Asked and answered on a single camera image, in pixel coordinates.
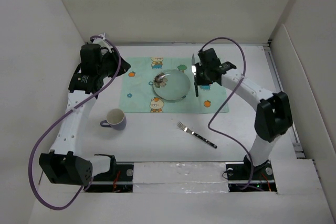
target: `beige wall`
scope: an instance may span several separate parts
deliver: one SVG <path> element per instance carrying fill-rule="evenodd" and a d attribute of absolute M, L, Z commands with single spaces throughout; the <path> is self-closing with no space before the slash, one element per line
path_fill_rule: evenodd
<path fill-rule="evenodd" d="M 271 47 L 308 158 L 336 216 L 336 0 L 295 0 Z"/>
<path fill-rule="evenodd" d="M 63 0 L 81 36 L 116 42 L 267 42 L 288 0 Z"/>
<path fill-rule="evenodd" d="M 28 157 L 65 109 L 82 43 L 61 0 L 0 0 L 0 223 L 28 223 L 35 199 Z"/>

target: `knife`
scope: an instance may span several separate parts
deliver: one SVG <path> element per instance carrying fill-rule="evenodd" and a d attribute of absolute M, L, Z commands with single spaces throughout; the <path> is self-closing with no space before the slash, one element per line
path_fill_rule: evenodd
<path fill-rule="evenodd" d="M 197 83 L 196 83 L 196 66 L 195 66 L 195 55 L 194 54 L 191 58 L 191 72 L 194 75 L 195 93 L 196 93 L 196 97 L 198 97 L 198 86 L 197 86 Z"/>

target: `fork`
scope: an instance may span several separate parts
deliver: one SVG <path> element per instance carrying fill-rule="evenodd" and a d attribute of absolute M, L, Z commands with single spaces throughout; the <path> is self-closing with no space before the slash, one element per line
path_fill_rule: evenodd
<path fill-rule="evenodd" d="M 179 127 L 181 130 L 183 130 L 186 133 L 192 134 L 194 136 L 196 136 L 197 138 L 199 138 L 200 140 L 202 140 L 203 142 L 207 143 L 208 145 L 210 145 L 211 147 L 217 149 L 217 145 L 213 144 L 212 142 L 210 142 L 209 140 L 205 139 L 204 137 L 198 135 L 197 133 L 193 132 L 192 130 L 190 130 L 187 126 L 185 126 L 183 123 L 178 122 L 177 127 Z"/>

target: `white table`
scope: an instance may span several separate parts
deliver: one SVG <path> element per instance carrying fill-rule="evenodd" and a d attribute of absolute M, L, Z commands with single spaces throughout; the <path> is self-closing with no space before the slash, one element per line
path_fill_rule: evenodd
<path fill-rule="evenodd" d="M 242 68 L 241 55 L 236 47 L 213 47 L 219 56 L 225 56 L 238 69 Z M 127 46 L 120 47 L 120 52 L 125 60 L 127 57 L 190 57 L 199 48 L 199 45 Z M 261 86 L 275 91 L 263 47 L 244 46 L 243 49 L 247 75 Z M 124 131 L 101 128 L 99 122 L 106 112 L 119 104 L 120 89 L 121 78 L 117 78 L 93 107 L 83 138 L 83 153 L 86 155 L 113 154 L 118 162 L 243 159 L 245 153 L 242 148 L 207 129 L 211 114 L 129 113 Z M 256 135 L 253 127 L 255 112 L 238 96 L 233 96 L 229 107 L 229 113 L 221 113 L 217 117 L 214 128 L 230 133 L 250 149 Z M 178 130 L 178 121 L 193 126 L 200 135 L 217 144 L 218 149 Z M 158 133 L 161 133 L 160 139 L 155 137 Z M 163 171 L 160 163 L 154 163 L 156 170 L 142 169 L 142 173 L 148 173 L 148 176 L 141 175 L 149 185 L 160 181 L 159 190 L 148 187 L 130 194 L 80 193 L 72 206 L 64 211 L 49 210 L 36 201 L 29 223 L 333 223 L 314 165 L 310 160 L 296 159 L 290 134 L 278 141 L 271 160 L 278 194 L 186 194 L 178 190 L 169 193 L 170 188 L 161 183 Z M 200 175 L 200 181 L 207 183 L 208 176 L 204 177 L 203 174 L 202 177 L 202 174 L 197 174 L 199 170 L 194 171 L 196 174 L 193 176 L 197 178 Z M 215 177 L 216 183 L 222 183 L 223 188 L 227 189 L 226 181 L 220 178 L 220 174 L 216 177 L 214 172 L 209 171 L 209 174 Z M 175 179 L 173 172 L 169 179 Z M 76 186 L 51 184 L 45 176 L 39 187 L 41 195 L 56 206 L 68 202 L 76 190 Z"/>

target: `mug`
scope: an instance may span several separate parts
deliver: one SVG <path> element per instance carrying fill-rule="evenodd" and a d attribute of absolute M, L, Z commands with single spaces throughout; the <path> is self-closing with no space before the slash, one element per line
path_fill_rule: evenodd
<path fill-rule="evenodd" d="M 107 113 L 106 120 L 100 122 L 100 126 L 122 131 L 126 127 L 125 113 L 120 109 L 113 109 Z"/>

